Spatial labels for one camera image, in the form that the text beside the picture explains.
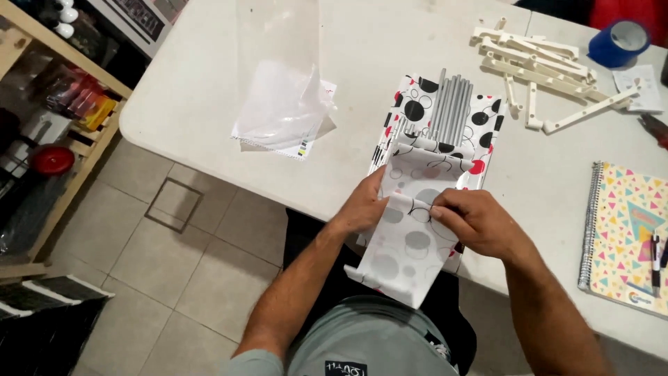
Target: person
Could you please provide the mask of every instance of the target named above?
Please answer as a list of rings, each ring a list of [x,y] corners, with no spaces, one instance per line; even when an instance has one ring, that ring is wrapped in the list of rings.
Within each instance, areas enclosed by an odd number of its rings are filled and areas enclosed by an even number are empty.
[[[327,224],[288,212],[284,269],[251,312],[228,375],[468,372],[476,338],[459,313],[456,277],[439,274],[414,310],[343,271],[344,264],[359,264],[343,245],[346,237],[373,228],[385,210],[388,198],[377,198],[384,169],[362,180]],[[473,252],[503,262],[513,325],[535,375],[611,375],[594,332],[491,194],[446,189],[430,215]]]

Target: gray t-shirt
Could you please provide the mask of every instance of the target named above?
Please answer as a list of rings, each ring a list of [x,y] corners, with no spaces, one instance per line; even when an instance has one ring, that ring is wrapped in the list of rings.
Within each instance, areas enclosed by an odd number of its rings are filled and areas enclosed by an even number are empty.
[[[229,376],[456,376],[441,332],[419,310],[354,296],[322,316],[281,360],[265,350],[233,358]]]

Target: shelf unit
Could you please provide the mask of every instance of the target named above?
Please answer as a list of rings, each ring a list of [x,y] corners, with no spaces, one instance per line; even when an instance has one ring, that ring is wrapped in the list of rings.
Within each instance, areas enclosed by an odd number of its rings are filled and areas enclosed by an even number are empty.
[[[115,79],[111,74],[93,63],[83,54],[62,40],[58,35],[44,27],[40,22],[30,17],[9,0],[0,0],[0,16],[4,17],[11,28],[7,31],[0,31],[0,79],[11,69],[12,65],[21,57],[23,51],[30,43],[38,41],[48,48],[69,60],[72,64],[85,70],[88,74],[96,78],[101,85],[109,88],[111,91],[120,95],[121,100],[114,111],[103,122],[103,128],[95,132],[86,132],[76,126],[71,130],[90,139],[91,145],[79,142],[73,138],[64,140],[73,152],[79,155],[75,175],[68,181],[62,196],[51,208],[51,212],[44,223],[44,226],[33,244],[32,248],[25,257],[8,258],[11,260],[2,263],[0,259],[0,278],[15,278],[46,273],[46,265],[43,262],[35,262],[39,251],[44,246],[47,238],[55,228],[65,210],[70,205],[72,199],[81,188],[93,166],[97,163],[109,145],[112,137],[118,130],[118,117],[126,100],[132,94],[132,90]],[[40,255],[41,260],[46,260],[47,255]]]

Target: man's right hand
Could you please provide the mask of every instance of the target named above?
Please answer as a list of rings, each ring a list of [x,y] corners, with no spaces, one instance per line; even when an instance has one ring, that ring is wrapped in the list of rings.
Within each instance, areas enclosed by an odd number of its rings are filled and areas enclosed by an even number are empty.
[[[466,247],[483,256],[514,263],[537,252],[531,239],[492,195],[483,190],[446,189],[430,211]]]

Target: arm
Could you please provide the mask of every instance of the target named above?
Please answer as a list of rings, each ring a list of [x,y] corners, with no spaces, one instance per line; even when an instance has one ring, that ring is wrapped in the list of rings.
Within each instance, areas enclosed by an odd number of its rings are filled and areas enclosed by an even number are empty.
[[[360,182],[339,213],[260,296],[232,357],[258,349],[284,360],[345,238],[352,232],[375,226],[380,220],[387,205],[387,199],[377,199],[384,171],[382,167]]]
[[[612,375],[594,332],[522,228],[486,191],[446,189],[431,215],[471,250],[501,259],[515,331],[541,375]]]

